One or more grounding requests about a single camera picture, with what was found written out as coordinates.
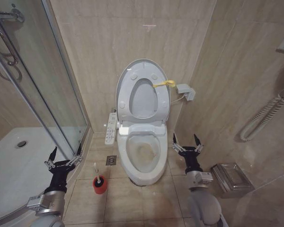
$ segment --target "toilet brush handle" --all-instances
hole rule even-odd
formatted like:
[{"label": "toilet brush handle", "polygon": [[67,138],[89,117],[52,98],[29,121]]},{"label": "toilet brush handle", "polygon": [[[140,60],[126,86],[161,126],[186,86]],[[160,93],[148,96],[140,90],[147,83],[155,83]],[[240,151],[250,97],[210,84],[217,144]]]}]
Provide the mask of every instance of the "toilet brush handle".
[{"label": "toilet brush handle", "polygon": [[97,177],[97,182],[101,183],[100,176],[99,176],[99,169],[97,168],[97,164],[94,162],[94,170]]}]

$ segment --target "metal frame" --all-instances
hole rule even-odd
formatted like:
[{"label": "metal frame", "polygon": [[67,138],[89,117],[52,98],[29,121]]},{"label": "metal frame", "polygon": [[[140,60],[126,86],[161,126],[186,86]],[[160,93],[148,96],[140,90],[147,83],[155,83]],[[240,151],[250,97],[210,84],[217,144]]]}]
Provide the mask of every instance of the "metal frame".
[{"label": "metal frame", "polygon": [[[81,97],[81,94],[80,94],[80,91],[79,91],[79,87],[78,87],[78,84],[77,84],[77,81],[75,79],[75,76],[74,76],[74,73],[73,73],[73,70],[71,68],[71,63],[70,63],[70,60],[69,60],[69,57],[68,57],[68,54],[66,52],[66,48],[64,46],[64,43],[63,43],[63,40],[62,40],[62,36],[60,34],[60,30],[58,28],[58,24],[55,20],[55,17],[54,17],[54,12],[53,12],[53,8],[50,4],[50,1],[49,0],[41,0],[42,1],[42,4],[44,6],[44,10],[45,10],[45,13],[47,15],[47,18],[48,18],[48,21],[50,23],[50,26],[51,26],[51,29],[53,31],[53,35],[54,35],[54,38],[56,40],[56,44],[58,46],[58,49],[59,49],[59,52],[60,52],[60,55],[62,57],[62,61],[64,63],[64,66],[66,68],[66,71],[67,71],[67,76],[69,77],[70,79],[70,82],[71,82],[71,86],[74,90],[74,93],[76,95],[76,98],[77,98],[77,101],[79,103],[79,106],[80,106],[80,109],[81,109],[81,112],[83,114],[83,117],[84,117],[84,120],[86,122],[86,128],[85,128],[85,131],[82,135],[82,138],[81,138],[81,141],[80,141],[80,144],[83,145],[84,142],[86,141],[87,139],[87,136],[89,134],[89,130],[91,130],[91,133],[93,133],[93,130],[92,130],[92,127],[91,127],[91,124],[90,124],[90,121],[89,121],[89,118],[88,118],[88,115],[87,115],[87,111],[85,109],[85,106],[83,105],[83,101],[82,101],[82,97]],[[23,64],[24,68],[27,70],[25,64],[23,63],[22,59],[20,58],[19,56],[19,59],[21,61],[21,63]],[[31,103],[29,102],[29,99],[27,98],[26,94],[22,91],[22,88],[18,85],[13,73],[9,70],[9,68],[7,67],[7,65],[5,64],[4,60],[1,58],[0,56],[0,65],[1,67],[4,69],[4,72],[6,73],[6,75],[8,76],[8,78],[11,80],[11,82],[13,83],[13,85],[16,87],[16,89],[18,90],[18,92],[21,94],[21,96],[23,97],[23,99],[25,100],[25,102],[28,104],[28,106],[30,107],[30,109],[32,110],[32,112],[35,114],[36,118],[40,121],[40,123],[42,124],[42,126],[45,128],[45,130],[48,132],[48,134],[50,135],[50,137],[52,138],[52,140],[57,144],[58,148],[60,149],[60,151],[62,152],[63,156],[65,158],[67,158],[67,156],[63,153],[62,149],[60,148],[60,146],[58,145],[57,141],[54,139],[54,137],[52,136],[51,132],[48,130],[47,126],[44,124],[44,122],[42,121],[41,117],[39,116],[39,114],[36,112],[35,108],[31,105]],[[41,98],[43,99],[39,89],[37,88],[33,78],[31,77],[31,75],[29,74],[28,70],[27,70],[27,73],[30,77],[30,79],[32,80],[33,84],[35,85],[39,95],[41,96]],[[65,137],[63,131],[61,130],[58,122],[56,121],[55,117],[53,116],[52,112],[50,111],[49,107],[47,106],[50,114],[52,115],[52,117],[54,118],[54,121],[55,123],[57,124],[57,127],[60,129],[60,131],[62,132],[64,138],[66,139],[66,141],[68,142],[67,138]],[[23,207],[20,207],[19,209],[11,212],[10,214],[8,215],[5,215],[3,217],[0,218],[0,225],[4,224],[4,223],[7,223],[13,219],[15,219],[16,217],[24,214],[25,212],[27,212],[27,208],[26,206],[23,206]]]}]

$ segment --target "floor drain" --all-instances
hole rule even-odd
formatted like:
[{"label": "floor drain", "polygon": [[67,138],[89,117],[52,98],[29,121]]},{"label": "floor drain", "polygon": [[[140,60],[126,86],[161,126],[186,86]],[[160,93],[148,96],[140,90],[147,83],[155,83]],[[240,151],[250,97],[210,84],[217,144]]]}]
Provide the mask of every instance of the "floor drain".
[{"label": "floor drain", "polygon": [[117,155],[110,155],[106,158],[106,166],[115,166]]},{"label": "floor drain", "polygon": [[27,141],[21,141],[21,142],[19,142],[18,144],[17,144],[17,148],[22,148],[22,147],[24,147],[25,145],[27,144]]}]

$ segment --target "beige tile floor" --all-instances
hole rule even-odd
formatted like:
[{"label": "beige tile floor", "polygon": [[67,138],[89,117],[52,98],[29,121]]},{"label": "beige tile floor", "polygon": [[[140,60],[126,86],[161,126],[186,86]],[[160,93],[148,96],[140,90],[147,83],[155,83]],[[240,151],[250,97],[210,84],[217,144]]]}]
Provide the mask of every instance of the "beige tile floor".
[{"label": "beige tile floor", "polygon": [[[138,187],[130,182],[118,157],[117,144],[106,146],[104,134],[95,133],[81,173],[66,193],[64,223],[67,227],[194,227],[187,210],[189,191],[185,161],[173,149],[169,131],[168,162],[161,179]],[[106,157],[117,155],[115,166]],[[106,193],[92,187],[93,163],[108,179]]]}]

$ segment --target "toilet lid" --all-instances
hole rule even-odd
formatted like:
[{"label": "toilet lid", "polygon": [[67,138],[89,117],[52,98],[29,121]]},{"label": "toilet lid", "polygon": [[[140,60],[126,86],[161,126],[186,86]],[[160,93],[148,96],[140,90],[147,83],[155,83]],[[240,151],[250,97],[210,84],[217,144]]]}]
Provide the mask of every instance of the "toilet lid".
[{"label": "toilet lid", "polygon": [[170,89],[152,85],[167,80],[154,61],[138,59],[123,71],[116,90],[118,120],[131,123],[165,123],[169,115]]}]

